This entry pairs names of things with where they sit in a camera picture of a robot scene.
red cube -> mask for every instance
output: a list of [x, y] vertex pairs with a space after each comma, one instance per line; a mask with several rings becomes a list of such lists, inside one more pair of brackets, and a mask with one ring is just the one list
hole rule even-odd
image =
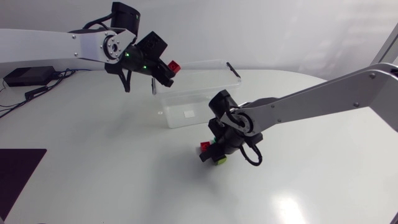
[[171, 69], [171, 71], [173, 71], [176, 74], [181, 69], [181, 67], [174, 61], [171, 61], [169, 63], [169, 68]]
[[207, 151], [207, 147], [209, 147], [210, 142], [201, 142], [200, 143], [200, 150], [201, 152], [206, 152]]

white table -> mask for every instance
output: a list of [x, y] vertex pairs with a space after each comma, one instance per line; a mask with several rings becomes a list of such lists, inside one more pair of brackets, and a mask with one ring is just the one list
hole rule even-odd
[[[323, 82], [239, 73], [238, 103]], [[390, 223], [398, 211], [398, 134], [369, 108], [264, 131], [260, 167], [240, 152], [203, 164], [207, 124], [169, 129], [161, 110], [147, 76], [124, 93], [116, 75], [82, 72], [1, 119], [0, 148], [48, 149], [6, 223]]]

robotic arm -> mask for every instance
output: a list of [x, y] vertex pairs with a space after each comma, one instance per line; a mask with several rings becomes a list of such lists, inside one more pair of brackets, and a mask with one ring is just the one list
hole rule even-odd
[[[132, 72], [151, 75], [170, 87], [179, 66], [175, 62], [167, 66], [159, 58], [167, 44], [155, 32], [151, 32], [134, 45], [140, 16], [137, 10], [114, 2], [110, 15], [69, 33], [0, 29], [0, 63], [80, 58], [105, 63], [108, 73], [119, 75], [126, 92], [130, 92]], [[109, 19], [111, 27], [106, 27], [103, 22]], [[95, 24], [102, 27], [90, 29]], [[127, 77], [123, 69], [128, 70]]]
[[[262, 156], [256, 144], [262, 141], [261, 131], [275, 124], [367, 106], [398, 131], [397, 96], [398, 67], [388, 63], [371, 65], [282, 98], [263, 98], [239, 106], [223, 90], [209, 103], [216, 116], [209, 121], [216, 141], [200, 158], [202, 162], [209, 158], [219, 162], [226, 159], [225, 154], [240, 149], [250, 164], [259, 166]], [[247, 157], [244, 143], [258, 155], [258, 162]]]

black power adapter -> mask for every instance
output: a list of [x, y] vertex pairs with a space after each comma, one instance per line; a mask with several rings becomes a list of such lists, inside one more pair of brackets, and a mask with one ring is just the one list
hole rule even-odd
[[8, 86], [47, 85], [55, 72], [53, 66], [17, 68], [4, 77]]

clear plastic container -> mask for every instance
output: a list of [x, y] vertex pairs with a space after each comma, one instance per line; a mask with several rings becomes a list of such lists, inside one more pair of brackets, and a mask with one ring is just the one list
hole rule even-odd
[[241, 84], [239, 75], [220, 60], [182, 65], [173, 80], [171, 88], [152, 80], [153, 94], [161, 101], [170, 128], [207, 123], [214, 118], [210, 100], [221, 90], [233, 94]]

